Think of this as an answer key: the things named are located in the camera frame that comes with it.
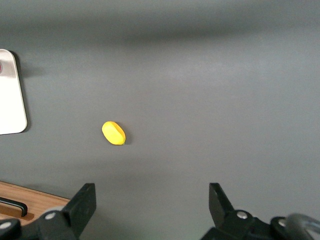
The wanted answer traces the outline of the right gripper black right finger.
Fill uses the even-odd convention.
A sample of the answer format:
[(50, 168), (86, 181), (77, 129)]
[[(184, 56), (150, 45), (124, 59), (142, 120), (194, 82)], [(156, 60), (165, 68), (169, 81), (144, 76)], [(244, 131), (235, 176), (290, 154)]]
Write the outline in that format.
[(234, 209), (219, 183), (209, 184), (208, 207), (214, 227), (203, 240), (271, 240), (271, 227), (245, 210)]

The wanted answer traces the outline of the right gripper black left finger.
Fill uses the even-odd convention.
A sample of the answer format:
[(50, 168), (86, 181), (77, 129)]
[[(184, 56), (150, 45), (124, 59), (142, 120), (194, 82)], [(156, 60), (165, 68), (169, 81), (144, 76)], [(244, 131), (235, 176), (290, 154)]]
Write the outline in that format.
[(48, 211), (37, 220), (38, 238), (78, 240), (96, 207), (96, 186), (86, 183), (61, 210)]

